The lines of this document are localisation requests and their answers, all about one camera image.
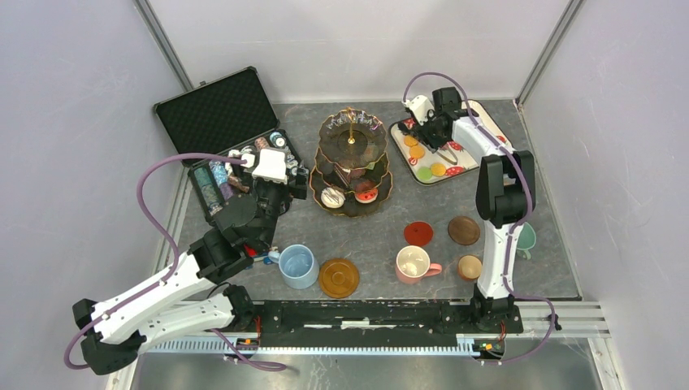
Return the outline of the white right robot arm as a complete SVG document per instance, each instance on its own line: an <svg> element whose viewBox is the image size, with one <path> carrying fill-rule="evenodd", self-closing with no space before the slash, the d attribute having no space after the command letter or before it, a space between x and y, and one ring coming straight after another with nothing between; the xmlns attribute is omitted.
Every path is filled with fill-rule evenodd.
<svg viewBox="0 0 689 390"><path fill-rule="evenodd" d="M471 325L489 332L516 314L513 271L516 243L534 209L535 161L489 132L469 102L454 87L437 89L432 98L418 95L403 102L417 125L416 137L432 150L450 141L479 165L475 204L484 221L483 270L470 300Z"/></svg>

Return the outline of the three-tier black gold cake stand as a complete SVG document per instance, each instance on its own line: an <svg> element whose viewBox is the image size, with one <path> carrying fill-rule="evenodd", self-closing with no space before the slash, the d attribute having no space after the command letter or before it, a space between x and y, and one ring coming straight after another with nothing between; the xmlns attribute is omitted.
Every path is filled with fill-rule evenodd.
<svg viewBox="0 0 689 390"><path fill-rule="evenodd" d="M318 130L318 146L310 173L310 189L316 203L335 216L358 218L377 212L389 199L393 187L387 146L384 124L364 110L347 107L329 115ZM366 168L372 162L377 162L375 169L351 180L351 189L345 188L333 171L334 164L351 171ZM344 193L346 200L341 208L331 210L322 204L320 194L326 187ZM361 204L355 200L356 192L373 187L379 190L375 201Z"/></svg>

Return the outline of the red strawberry toy tart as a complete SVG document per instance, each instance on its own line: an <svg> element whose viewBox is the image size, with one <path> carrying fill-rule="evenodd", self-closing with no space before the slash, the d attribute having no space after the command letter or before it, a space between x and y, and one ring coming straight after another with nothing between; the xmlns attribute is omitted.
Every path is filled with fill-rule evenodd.
<svg viewBox="0 0 689 390"><path fill-rule="evenodd" d="M356 192L354 197L358 203L369 204L374 202L379 196L379 190L376 187L364 188L362 191Z"/></svg>

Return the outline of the white chocolate striped toy donut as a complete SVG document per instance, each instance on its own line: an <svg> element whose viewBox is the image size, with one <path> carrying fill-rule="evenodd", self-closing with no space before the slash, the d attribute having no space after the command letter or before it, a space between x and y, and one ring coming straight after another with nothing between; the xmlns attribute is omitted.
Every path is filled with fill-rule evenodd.
<svg viewBox="0 0 689 390"><path fill-rule="evenodd" d="M338 188L326 187L320 194L322 204L331 210L341 208L346 200L345 194Z"/></svg>

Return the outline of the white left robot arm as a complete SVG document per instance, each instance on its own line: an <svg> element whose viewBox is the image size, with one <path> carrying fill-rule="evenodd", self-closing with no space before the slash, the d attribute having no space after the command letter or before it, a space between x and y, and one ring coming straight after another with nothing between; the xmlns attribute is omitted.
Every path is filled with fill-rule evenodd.
<svg viewBox="0 0 689 390"><path fill-rule="evenodd" d="M307 194L309 173L297 167L286 182L253 179L248 193L230 197L211 216L212 228L166 269L107 301L83 299L72 313L84 367L107 375L140 354L198 331L245 331L257 310L246 288L228 284L267 252L278 218Z"/></svg>

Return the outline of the chocolate cake slice toy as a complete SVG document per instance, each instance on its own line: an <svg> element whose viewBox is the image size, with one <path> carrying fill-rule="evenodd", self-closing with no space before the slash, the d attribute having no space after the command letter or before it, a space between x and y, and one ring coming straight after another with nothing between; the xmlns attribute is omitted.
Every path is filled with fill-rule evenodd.
<svg viewBox="0 0 689 390"><path fill-rule="evenodd" d="M351 171L338 164L333 165L333 171L337 174L344 187L346 189L351 189Z"/></svg>

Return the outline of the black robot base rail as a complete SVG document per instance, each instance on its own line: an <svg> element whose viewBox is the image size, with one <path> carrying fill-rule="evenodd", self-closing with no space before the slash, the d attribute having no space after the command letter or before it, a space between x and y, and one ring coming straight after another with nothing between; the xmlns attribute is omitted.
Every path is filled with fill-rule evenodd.
<svg viewBox="0 0 689 390"><path fill-rule="evenodd" d="M523 332L518 307L479 314L468 301L263 301L240 309L223 332L257 332L258 347L314 353L471 353L476 336Z"/></svg>

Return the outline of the orange toy macaron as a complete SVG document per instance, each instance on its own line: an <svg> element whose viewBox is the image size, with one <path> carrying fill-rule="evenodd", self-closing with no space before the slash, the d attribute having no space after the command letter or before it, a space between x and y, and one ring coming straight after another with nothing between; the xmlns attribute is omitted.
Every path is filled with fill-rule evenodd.
<svg viewBox="0 0 689 390"><path fill-rule="evenodd" d="M419 142L417 141L416 138L414 138L413 136L409 136L409 135L404 137L403 142L404 142L404 145L406 145L409 148L413 148L419 144Z"/></svg>
<svg viewBox="0 0 689 390"><path fill-rule="evenodd" d="M414 145L409 148L409 156L412 159L419 160L420 158L423 158L426 154L426 150L423 146L421 145Z"/></svg>
<svg viewBox="0 0 689 390"><path fill-rule="evenodd" d="M434 177L443 177L446 175L447 167L442 163L433 163L430 170Z"/></svg>

